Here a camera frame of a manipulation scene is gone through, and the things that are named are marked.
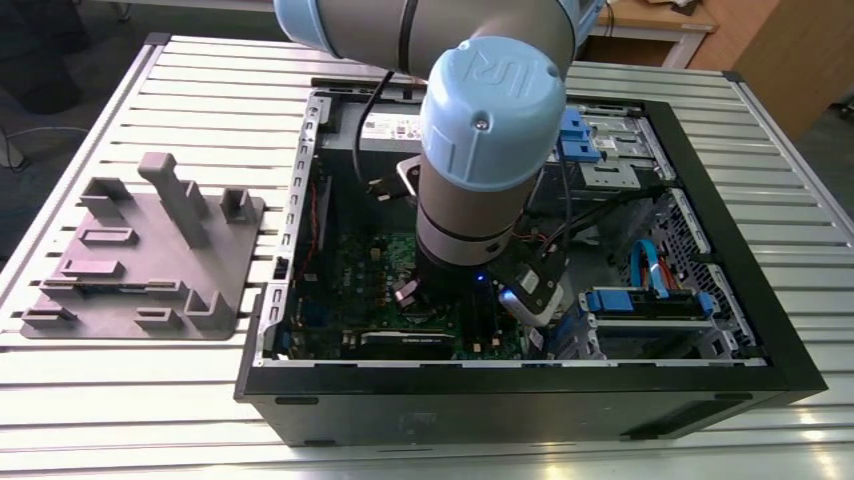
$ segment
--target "robot logo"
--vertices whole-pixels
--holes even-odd
[[[481,85],[493,85],[508,97],[519,98],[527,93],[529,84],[529,62],[495,52],[477,51],[471,57],[468,75]]]

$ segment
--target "metal slatted work surface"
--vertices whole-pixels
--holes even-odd
[[[252,407],[233,402],[232,385],[252,298],[270,274],[262,259],[282,224],[309,81],[381,73],[293,44],[172,37],[144,47],[0,276],[0,472],[854,478],[850,221],[745,89],[715,72],[615,65],[573,66],[569,92],[672,105],[829,390],[671,442],[280,445]],[[178,177],[202,193],[238,185],[266,202],[237,334],[221,342],[28,340],[20,313],[84,215],[80,191],[92,176],[146,191],[136,162],[152,150],[174,154]]]

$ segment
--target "robotic arm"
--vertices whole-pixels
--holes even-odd
[[[557,138],[565,72],[603,5],[274,1],[292,40],[428,79],[416,232],[420,253],[439,269],[481,268],[507,247]],[[544,305],[529,307],[537,313]]]

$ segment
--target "sticker label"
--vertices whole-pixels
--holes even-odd
[[[597,149],[609,148],[616,150],[616,142],[609,137],[596,137],[592,139],[592,143],[596,145]]]
[[[420,141],[420,118],[400,113],[370,113],[361,128],[361,138]]]
[[[683,23],[681,24],[681,29],[683,30],[703,30],[704,32],[711,31],[713,27],[711,27],[709,25],[696,25],[695,23]]]
[[[531,343],[533,344],[536,349],[541,350],[543,349],[543,334],[539,333],[535,328],[532,328],[531,332],[528,333],[528,339],[531,340]]]

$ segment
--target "black cable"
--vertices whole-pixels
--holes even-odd
[[[400,34],[397,35],[397,69],[406,75],[409,74],[409,39],[416,9],[417,0],[405,0],[400,13]]]
[[[10,170],[12,173],[18,174],[24,170],[26,170],[26,167],[29,167],[29,163],[26,162],[26,158],[24,157],[21,158],[21,161],[17,165],[12,165],[12,146],[9,145],[8,132],[5,131],[5,128],[2,126],[0,126],[0,133],[2,133],[2,141],[5,142],[5,159],[6,162],[9,162],[9,166],[5,168]]]
[[[563,152],[563,142],[557,138],[556,144],[557,162],[560,163],[560,177],[563,180],[563,194],[565,195],[565,225],[572,223],[572,197],[569,196],[569,172],[565,165],[565,155]],[[563,251],[569,251],[569,236],[563,236]]]
[[[665,187],[661,185],[656,185],[656,186],[644,188],[643,190],[623,192],[612,196],[611,198],[608,198],[605,201],[603,201],[595,207],[589,208],[589,210],[581,213],[577,216],[577,218],[575,218],[572,222],[568,224],[569,225],[568,228],[565,223],[563,223],[557,227],[555,232],[548,236],[548,238],[545,238],[543,245],[539,247],[540,254],[545,253],[549,245],[555,242],[555,240],[560,235],[564,235],[564,244],[565,244],[565,242],[568,240],[572,240],[572,238],[575,237],[575,235],[577,235],[579,232],[592,227],[599,222],[599,220],[601,220],[601,218],[607,216],[619,206],[624,205],[625,203],[633,200],[653,198],[659,196],[661,193],[664,193],[664,191],[665,191]]]
[[[373,89],[373,93],[370,94],[370,98],[368,98],[368,103],[364,106],[364,110],[361,111],[361,116],[358,117],[358,124],[356,125],[356,138],[352,140],[352,169],[356,172],[356,179],[358,183],[364,185],[364,178],[361,177],[361,166],[358,163],[358,151],[361,149],[361,129],[364,128],[364,122],[368,119],[368,114],[370,113],[370,109],[373,108],[373,104],[376,103],[376,99],[385,90],[385,85],[388,85],[388,81],[390,77],[394,75],[394,72],[388,70],[385,72],[385,76],[376,84],[376,88]]]
[[[604,36],[612,37],[613,36],[613,7],[611,6],[611,2],[608,0],[604,0],[604,6],[608,9],[608,25],[604,29]]]

